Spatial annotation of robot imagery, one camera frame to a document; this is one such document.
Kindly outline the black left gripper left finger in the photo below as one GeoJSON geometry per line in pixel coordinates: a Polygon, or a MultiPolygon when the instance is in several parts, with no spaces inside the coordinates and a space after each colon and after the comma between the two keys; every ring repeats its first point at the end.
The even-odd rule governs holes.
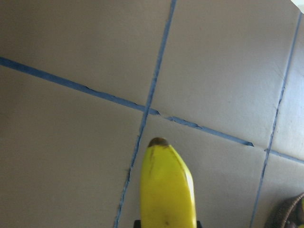
{"type": "Polygon", "coordinates": [[[133,228],[141,228],[141,221],[135,220],[133,223],[133,228]]]}

